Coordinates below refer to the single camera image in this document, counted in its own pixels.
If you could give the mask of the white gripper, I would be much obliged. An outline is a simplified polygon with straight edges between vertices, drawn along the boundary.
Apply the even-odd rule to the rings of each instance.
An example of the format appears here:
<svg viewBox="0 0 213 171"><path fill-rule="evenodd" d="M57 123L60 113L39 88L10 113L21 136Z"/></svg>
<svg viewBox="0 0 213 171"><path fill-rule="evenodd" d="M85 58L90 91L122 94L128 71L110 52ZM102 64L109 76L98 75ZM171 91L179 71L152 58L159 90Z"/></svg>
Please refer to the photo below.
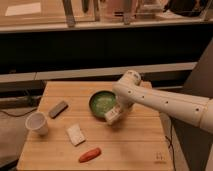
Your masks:
<svg viewBox="0 0 213 171"><path fill-rule="evenodd" d="M133 102L123 98L116 99L115 111L119 116L125 116L132 111Z"/></svg>

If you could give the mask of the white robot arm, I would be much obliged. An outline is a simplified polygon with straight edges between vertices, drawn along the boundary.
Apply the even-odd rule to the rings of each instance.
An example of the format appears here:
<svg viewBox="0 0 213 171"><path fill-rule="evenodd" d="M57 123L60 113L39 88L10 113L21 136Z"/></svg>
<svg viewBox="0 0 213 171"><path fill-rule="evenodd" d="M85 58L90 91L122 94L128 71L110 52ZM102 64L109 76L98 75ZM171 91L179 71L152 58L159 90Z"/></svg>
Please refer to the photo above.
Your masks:
<svg viewBox="0 0 213 171"><path fill-rule="evenodd" d="M213 99L139 86L140 74L127 71L113 84L118 103L138 103L213 134Z"/></svg>

